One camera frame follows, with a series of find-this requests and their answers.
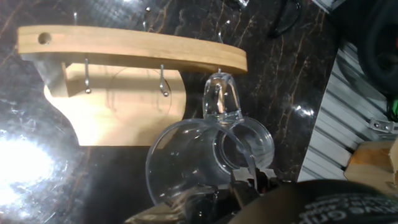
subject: glass mug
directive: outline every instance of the glass mug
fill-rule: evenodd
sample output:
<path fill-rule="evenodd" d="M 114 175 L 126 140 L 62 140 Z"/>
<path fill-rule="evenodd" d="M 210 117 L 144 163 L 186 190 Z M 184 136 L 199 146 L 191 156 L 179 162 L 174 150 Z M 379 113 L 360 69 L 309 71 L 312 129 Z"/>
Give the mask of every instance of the glass mug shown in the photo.
<path fill-rule="evenodd" d="M 256 167 L 271 164 L 272 136 L 261 123 L 242 116 L 230 74 L 215 73 L 207 80 L 203 116 L 169 126 L 149 150 L 146 181 L 155 204 L 197 185 L 228 184 L 234 169 L 247 167 L 255 174 Z"/>

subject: marble countertop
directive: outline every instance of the marble countertop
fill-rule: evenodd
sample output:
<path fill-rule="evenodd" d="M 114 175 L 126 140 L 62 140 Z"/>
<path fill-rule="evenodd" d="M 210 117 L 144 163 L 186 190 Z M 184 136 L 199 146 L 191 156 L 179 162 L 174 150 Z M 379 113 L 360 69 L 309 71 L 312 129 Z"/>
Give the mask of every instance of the marble countertop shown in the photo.
<path fill-rule="evenodd" d="M 336 32 L 311 1 L 282 37 L 266 34 L 279 0 L 0 1 L 0 223 L 120 223 L 152 206 L 144 164 L 149 147 L 80 147 L 69 121 L 43 94 L 43 81 L 16 50 L 17 28 L 67 24 L 142 30 L 217 41 L 247 52 L 236 76 L 245 116 L 273 135 L 272 164 L 298 177 L 337 51 Z M 182 72 L 184 118 L 200 118 L 209 74 Z"/>

